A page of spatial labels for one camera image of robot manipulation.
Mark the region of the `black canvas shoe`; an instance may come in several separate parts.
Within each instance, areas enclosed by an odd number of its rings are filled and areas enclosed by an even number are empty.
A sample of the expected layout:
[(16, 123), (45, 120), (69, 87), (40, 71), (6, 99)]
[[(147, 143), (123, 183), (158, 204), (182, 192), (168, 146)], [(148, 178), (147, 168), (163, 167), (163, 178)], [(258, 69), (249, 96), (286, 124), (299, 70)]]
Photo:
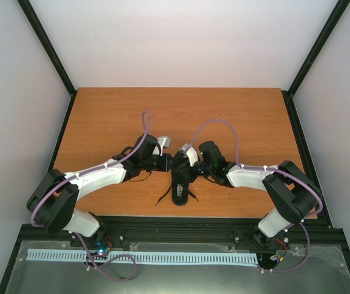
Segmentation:
[(189, 190), (189, 183), (191, 182), (190, 167), (189, 159), (178, 151), (173, 158), (171, 169), (171, 193), (174, 205), (184, 206), (187, 204), (189, 196), (195, 197)]

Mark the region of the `black shoelace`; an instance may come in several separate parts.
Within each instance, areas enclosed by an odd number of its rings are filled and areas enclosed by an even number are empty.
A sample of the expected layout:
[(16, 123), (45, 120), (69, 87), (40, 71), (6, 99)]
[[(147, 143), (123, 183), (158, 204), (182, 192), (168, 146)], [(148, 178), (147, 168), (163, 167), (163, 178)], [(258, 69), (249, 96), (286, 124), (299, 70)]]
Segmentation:
[(158, 198), (155, 206), (157, 206), (169, 193), (171, 193), (172, 203), (176, 206), (185, 206), (188, 203), (189, 197), (199, 201), (196, 195), (189, 190), (189, 184), (172, 181), (166, 192)]

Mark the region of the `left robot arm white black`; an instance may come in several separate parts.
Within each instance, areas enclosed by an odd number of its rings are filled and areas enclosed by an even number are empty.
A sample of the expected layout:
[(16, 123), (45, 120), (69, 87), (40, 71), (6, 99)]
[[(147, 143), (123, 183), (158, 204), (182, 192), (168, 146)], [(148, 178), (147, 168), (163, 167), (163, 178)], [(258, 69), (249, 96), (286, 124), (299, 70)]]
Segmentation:
[(129, 181), (142, 171), (169, 171), (171, 155), (163, 152), (169, 145), (168, 136), (148, 134), (95, 167), (70, 173), (48, 171), (26, 204), (32, 222), (49, 234), (64, 230), (84, 236), (92, 246), (102, 245), (106, 239), (103, 225), (93, 214), (76, 209), (77, 201), (103, 187)]

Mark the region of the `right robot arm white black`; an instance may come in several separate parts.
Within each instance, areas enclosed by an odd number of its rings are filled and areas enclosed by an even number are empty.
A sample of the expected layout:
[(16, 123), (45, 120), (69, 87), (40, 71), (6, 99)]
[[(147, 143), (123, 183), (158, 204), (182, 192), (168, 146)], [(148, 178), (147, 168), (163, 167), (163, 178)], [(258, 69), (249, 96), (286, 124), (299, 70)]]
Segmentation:
[(246, 187), (268, 193), (274, 208), (257, 225), (258, 231), (267, 238), (273, 238), (322, 209), (320, 190), (289, 160), (272, 166), (228, 162), (213, 141), (199, 146), (202, 159), (189, 144), (183, 145), (181, 150), (188, 158), (189, 172), (193, 178), (211, 177), (220, 186)]

